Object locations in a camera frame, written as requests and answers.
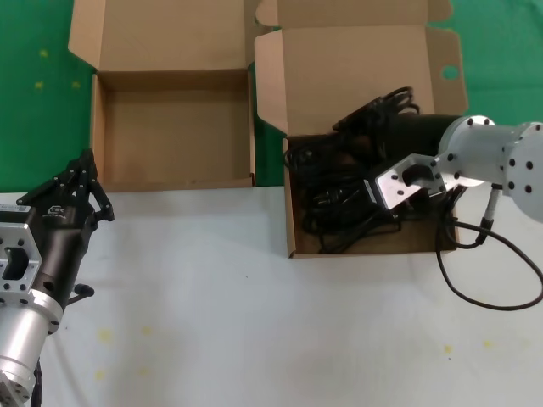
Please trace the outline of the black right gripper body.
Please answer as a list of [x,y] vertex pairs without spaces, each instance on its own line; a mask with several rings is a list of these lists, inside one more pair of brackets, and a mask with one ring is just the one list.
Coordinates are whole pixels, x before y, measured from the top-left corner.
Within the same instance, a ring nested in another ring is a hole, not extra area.
[[411,154],[436,156],[446,130],[461,116],[396,114],[379,127],[379,157],[397,162]]

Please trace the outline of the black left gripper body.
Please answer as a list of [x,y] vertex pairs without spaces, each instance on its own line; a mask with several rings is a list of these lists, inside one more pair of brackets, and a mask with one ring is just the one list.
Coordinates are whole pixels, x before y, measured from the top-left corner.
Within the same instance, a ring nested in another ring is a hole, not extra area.
[[33,288],[65,308],[91,235],[98,228],[95,209],[88,194],[52,194],[25,200],[24,204],[34,208],[42,221],[42,263]]

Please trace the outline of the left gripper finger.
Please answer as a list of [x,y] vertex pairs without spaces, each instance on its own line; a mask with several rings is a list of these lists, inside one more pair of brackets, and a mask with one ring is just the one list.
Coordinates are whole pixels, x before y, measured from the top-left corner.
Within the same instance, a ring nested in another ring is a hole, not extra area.
[[98,182],[98,170],[95,164],[89,164],[85,169],[87,176],[87,191],[92,194],[98,204],[98,209],[94,211],[95,220],[114,221],[115,214],[112,203],[109,201],[103,187]]
[[77,159],[72,159],[63,171],[45,181],[39,187],[31,190],[16,203],[23,206],[37,207],[47,201],[62,201],[76,194],[76,198],[87,202],[94,193],[94,154],[88,148],[84,149]]

